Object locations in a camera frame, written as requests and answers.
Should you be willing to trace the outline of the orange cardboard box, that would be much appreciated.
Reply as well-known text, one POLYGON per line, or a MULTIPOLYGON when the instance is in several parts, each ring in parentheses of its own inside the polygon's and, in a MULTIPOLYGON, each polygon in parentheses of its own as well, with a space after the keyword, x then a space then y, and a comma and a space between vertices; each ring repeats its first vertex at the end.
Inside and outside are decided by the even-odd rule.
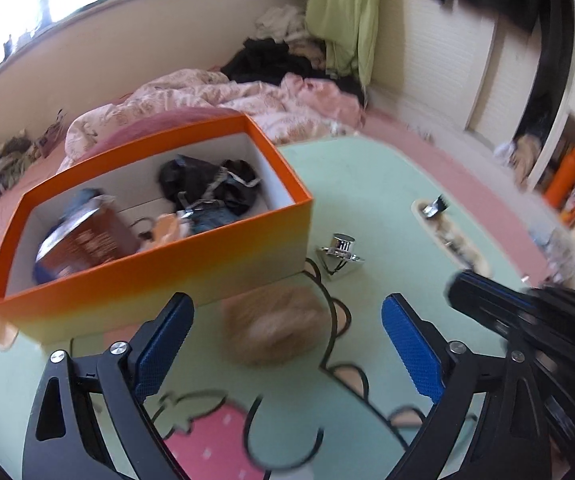
POLYGON ((0 244, 0 318, 42 344, 115 330, 154 318, 175 292, 196 304, 239 295, 303 269, 313 200, 294 170, 251 118, 231 115, 152 134, 84 160, 27 191, 0 244), (243 159, 260 176, 248 216, 39 285, 39 245, 84 188, 117 201, 128 220, 155 217, 164 200, 158 168, 182 154, 243 159))

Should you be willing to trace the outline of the orange bottle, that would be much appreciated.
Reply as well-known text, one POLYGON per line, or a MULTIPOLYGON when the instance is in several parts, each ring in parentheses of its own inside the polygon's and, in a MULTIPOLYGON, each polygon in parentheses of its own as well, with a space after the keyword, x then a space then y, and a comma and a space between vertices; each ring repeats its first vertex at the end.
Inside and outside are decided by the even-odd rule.
POLYGON ((554 209, 562 206, 575 185, 575 146, 563 157, 549 188, 543 194, 545 201, 554 209))

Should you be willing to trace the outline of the brown fluffy fur ball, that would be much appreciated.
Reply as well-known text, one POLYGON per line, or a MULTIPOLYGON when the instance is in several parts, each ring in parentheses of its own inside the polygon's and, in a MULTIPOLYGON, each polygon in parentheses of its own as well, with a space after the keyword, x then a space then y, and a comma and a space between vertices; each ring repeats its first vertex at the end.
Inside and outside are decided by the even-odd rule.
POLYGON ((231 358, 251 366, 288 362, 327 337, 329 309, 310 287, 269 285, 222 301, 231 358))

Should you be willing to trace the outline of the black binder clip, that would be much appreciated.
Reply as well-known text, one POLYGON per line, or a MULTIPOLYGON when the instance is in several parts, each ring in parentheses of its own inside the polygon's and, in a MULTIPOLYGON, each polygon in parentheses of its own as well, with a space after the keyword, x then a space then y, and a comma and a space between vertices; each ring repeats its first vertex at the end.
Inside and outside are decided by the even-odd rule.
POLYGON ((422 214, 425 219, 438 218, 448 207, 449 204, 444 199, 444 196, 440 195, 434 202, 429 203, 422 209, 422 214))

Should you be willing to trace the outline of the beige cartoon figure toy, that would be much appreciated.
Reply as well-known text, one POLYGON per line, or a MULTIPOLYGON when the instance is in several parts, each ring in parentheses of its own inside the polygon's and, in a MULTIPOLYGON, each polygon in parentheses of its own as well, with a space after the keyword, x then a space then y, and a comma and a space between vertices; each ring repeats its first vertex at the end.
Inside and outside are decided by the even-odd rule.
POLYGON ((161 214, 152 226, 140 234, 143 250, 184 240, 191 234, 191 223, 179 214, 161 214))

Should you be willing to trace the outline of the dark red cushion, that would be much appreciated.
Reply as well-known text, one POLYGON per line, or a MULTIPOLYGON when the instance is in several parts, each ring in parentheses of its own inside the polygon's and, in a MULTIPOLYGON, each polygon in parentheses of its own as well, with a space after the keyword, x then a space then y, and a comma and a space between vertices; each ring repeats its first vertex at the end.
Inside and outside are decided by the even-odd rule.
POLYGON ((112 148, 117 148, 117 146, 145 138, 146 136, 152 136, 152 134, 162 131, 237 115, 240 115, 237 110, 223 107, 184 106, 176 108, 176 110, 165 110, 165 112, 141 118, 133 124, 120 127, 111 134, 103 136, 92 148, 84 151, 82 159, 99 155, 112 150, 112 148))

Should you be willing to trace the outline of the silver metal desk bell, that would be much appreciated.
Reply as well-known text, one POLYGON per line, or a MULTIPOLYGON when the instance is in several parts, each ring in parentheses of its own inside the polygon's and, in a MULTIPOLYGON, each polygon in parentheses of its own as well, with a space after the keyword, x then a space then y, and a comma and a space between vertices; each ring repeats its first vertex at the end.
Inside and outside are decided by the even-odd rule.
POLYGON ((344 233, 333 233, 327 246, 317 248, 316 254, 327 278, 330 280, 342 278, 358 270, 365 263, 365 259, 353 250, 355 244, 355 237, 344 233))

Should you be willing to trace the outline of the brown card box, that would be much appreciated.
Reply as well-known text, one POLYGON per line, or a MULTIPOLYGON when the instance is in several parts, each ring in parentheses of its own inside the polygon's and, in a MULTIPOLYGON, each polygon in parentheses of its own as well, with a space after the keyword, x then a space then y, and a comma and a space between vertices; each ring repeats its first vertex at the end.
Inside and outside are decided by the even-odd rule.
POLYGON ((37 284, 90 270, 138 252, 141 242, 111 195, 92 196, 66 214, 38 247, 37 284))

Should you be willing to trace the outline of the pink blanket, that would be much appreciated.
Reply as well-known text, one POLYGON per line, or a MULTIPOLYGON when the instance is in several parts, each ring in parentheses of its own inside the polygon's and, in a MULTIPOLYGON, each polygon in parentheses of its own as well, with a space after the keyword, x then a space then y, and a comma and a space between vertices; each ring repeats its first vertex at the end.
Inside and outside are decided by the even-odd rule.
POLYGON ((76 118, 67 130, 62 167, 81 162, 84 151, 118 128, 184 106, 237 110, 250 116, 276 145, 351 136, 365 121, 356 96, 327 79, 289 73, 280 86, 263 81, 238 84, 220 72, 184 68, 76 118))

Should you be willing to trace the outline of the green curtain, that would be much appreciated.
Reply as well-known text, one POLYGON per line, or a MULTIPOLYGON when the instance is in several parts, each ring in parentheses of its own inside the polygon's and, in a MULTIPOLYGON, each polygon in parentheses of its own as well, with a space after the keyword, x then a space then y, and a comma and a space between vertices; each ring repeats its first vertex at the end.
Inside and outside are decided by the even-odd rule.
POLYGON ((372 79, 380 0, 308 0, 306 26, 327 48, 327 70, 353 76, 363 88, 372 79))

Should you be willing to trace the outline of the black clothes pile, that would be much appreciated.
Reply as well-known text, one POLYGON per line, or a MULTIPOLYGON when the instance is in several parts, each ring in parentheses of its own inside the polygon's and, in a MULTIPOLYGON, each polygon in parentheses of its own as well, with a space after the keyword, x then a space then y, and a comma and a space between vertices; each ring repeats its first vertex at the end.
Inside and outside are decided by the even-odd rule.
POLYGON ((301 78, 327 79, 333 81, 339 90, 356 96, 359 104, 365 107, 365 91, 357 80, 352 76, 337 76, 318 70, 306 56, 289 52, 286 42, 248 38, 243 42, 243 48, 220 67, 220 71, 238 84, 263 81, 280 86, 288 73, 301 78))

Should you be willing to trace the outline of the black shiny cloth bundle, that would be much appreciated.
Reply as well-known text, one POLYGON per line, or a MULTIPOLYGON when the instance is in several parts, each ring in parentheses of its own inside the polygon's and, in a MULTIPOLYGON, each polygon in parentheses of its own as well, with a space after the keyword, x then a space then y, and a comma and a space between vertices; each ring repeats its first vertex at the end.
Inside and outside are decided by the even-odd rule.
POLYGON ((158 186, 176 211, 226 208, 241 217, 256 203, 262 178, 243 159, 219 165, 176 155, 158 170, 158 186))

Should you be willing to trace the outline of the white clothes pile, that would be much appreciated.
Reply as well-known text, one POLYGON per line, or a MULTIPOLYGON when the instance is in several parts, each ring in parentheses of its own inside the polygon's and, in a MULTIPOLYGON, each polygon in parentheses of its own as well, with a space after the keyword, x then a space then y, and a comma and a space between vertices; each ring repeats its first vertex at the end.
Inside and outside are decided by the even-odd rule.
POLYGON ((273 6, 255 21, 254 39, 271 39, 276 44, 284 42, 289 53, 309 58, 315 63, 325 60, 321 42, 309 32, 305 11, 299 6, 273 6))

